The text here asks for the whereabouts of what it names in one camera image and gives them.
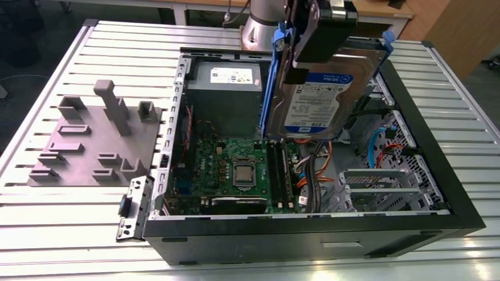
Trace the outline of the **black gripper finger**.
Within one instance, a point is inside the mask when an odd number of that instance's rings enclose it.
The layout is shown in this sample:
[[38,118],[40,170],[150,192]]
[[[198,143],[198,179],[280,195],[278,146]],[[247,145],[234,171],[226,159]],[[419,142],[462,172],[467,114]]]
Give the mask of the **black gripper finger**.
[[284,49],[284,83],[303,84],[311,64],[327,63],[343,42],[348,39],[358,20],[315,20],[312,17],[312,58],[295,59],[288,50],[288,41]]
[[295,59],[312,58],[312,1],[288,1],[288,50]]

